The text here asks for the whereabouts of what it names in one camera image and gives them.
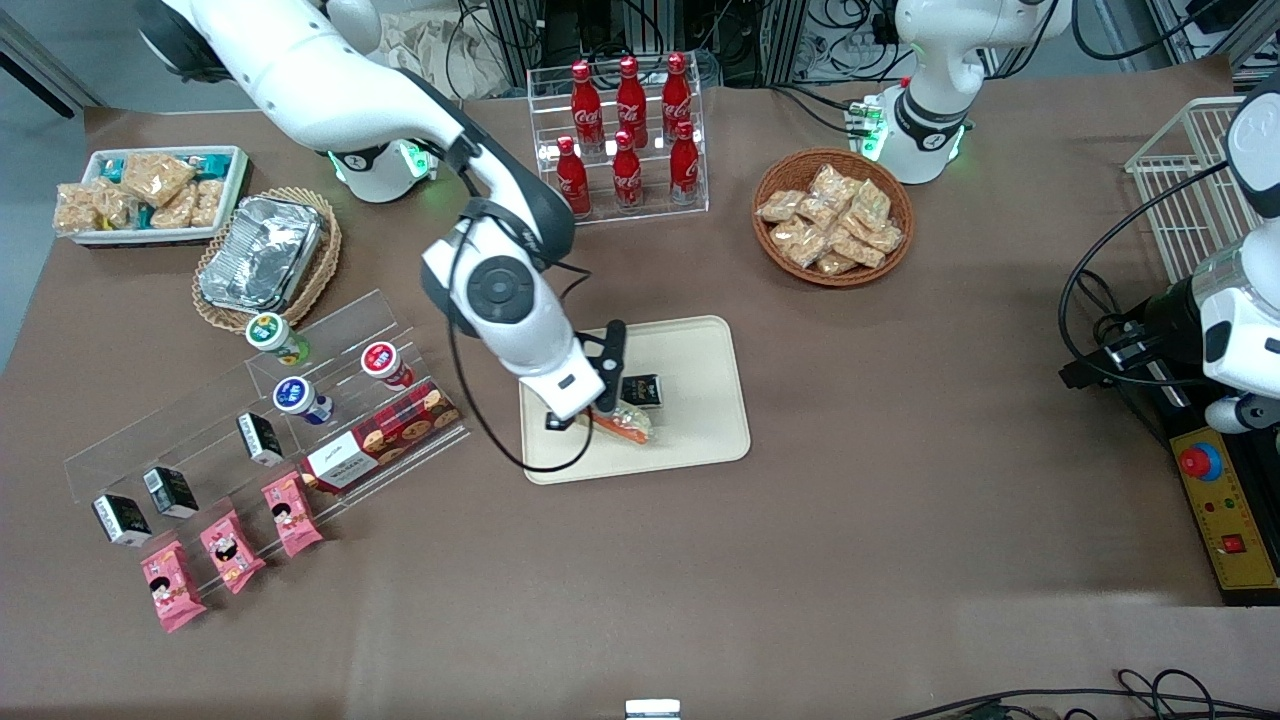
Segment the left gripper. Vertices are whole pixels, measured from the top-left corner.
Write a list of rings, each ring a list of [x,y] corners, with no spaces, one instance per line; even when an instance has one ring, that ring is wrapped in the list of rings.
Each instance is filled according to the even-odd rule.
[[[1165,363],[1179,372],[1201,375],[1203,334],[1193,279],[1184,278],[1162,293],[1123,314],[1108,314],[1101,331],[1116,331],[1111,341],[1100,341],[1100,351],[1076,359],[1059,370],[1068,389],[1108,388],[1108,375],[1135,375],[1140,368]]]

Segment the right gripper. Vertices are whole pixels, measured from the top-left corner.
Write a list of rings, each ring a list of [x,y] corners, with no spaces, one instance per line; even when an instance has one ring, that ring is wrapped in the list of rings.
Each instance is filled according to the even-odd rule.
[[[563,359],[549,369],[525,374],[518,382],[532,391],[549,410],[545,429],[562,432],[590,405],[598,416],[614,413],[620,401],[625,372],[627,325],[620,319],[599,332],[576,332]],[[596,346],[599,352],[586,355],[584,347]]]

